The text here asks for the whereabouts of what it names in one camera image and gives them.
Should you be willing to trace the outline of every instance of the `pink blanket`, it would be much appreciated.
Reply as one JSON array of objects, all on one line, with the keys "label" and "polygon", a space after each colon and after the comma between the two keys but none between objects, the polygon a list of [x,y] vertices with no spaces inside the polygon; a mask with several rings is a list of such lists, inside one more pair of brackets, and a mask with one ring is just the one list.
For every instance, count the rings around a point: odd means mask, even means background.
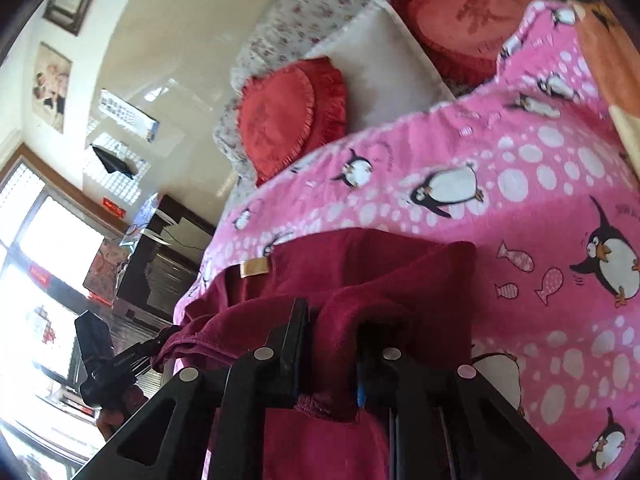
[{"label": "pink blanket", "polygon": [[176,322],[220,270],[310,233],[469,240],[474,366],[581,479],[614,478],[640,436],[640,194],[575,20],[533,2],[492,82],[262,186],[221,221]]}]

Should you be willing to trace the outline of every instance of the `maroon towel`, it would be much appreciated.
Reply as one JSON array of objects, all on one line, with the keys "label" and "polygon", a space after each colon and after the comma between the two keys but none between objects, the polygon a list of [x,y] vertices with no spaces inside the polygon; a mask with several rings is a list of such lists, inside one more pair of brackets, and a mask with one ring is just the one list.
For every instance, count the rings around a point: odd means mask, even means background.
[{"label": "maroon towel", "polygon": [[240,280],[237,267],[217,276],[187,307],[190,322],[157,362],[231,364],[287,322],[295,297],[306,298],[312,351],[305,368],[314,394],[301,397],[298,412],[269,410],[264,477],[385,479],[388,442],[374,419],[357,411],[350,381],[357,327],[388,325],[388,343],[426,365],[468,362],[475,255],[468,242],[443,245],[358,228],[297,238],[274,248],[271,272],[257,280]]}]

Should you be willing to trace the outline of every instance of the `human hand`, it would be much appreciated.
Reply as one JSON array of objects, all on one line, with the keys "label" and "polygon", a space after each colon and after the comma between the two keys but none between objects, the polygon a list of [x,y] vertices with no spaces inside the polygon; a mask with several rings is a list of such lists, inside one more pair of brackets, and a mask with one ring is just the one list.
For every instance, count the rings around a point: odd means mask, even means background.
[{"label": "human hand", "polygon": [[[124,394],[124,405],[127,411],[133,415],[149,399],[138,386],[132,386]],[[95,425],[105,441],[109,440],[113,433],[125,422],[125,416],[119,410],[101,410]]]}]

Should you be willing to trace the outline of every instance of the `red sticker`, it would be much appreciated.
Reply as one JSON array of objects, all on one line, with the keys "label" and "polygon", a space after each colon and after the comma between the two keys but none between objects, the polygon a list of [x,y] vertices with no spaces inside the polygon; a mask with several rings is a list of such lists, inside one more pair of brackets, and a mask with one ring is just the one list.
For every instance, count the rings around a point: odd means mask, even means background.
[{"label": "red sticker", "polygon": [[49,288],[49,283],[51,283],[51,273],[44,267],[41,267],[36,263],[32,263],[29,266],[29,275],[31,276],[31,279],[40,284],[42,288]]},{"label": "red sticker", "polygon": [[126,211],[124,211],[123,208],[121,208],[119,205],[114,204],[111,200],[109,200],[107,197],[104,197],[102,199],[102,205],[108,209],[108,211],[113,214],[114,216],[117,216],[118,218],[124,218],[124,215],[127,214]]}]

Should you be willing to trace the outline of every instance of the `white pillow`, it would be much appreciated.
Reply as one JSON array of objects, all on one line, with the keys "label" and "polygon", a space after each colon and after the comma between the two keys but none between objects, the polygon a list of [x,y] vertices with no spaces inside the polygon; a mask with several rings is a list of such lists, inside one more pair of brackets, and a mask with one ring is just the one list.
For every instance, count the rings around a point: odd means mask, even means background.
[{"label": "white pillow", "polygon": [[348,133],[454,100],[386,0],[371,0],[351,23],[318,43],[305,58],[321,56],[328,56],[342,72]]}]

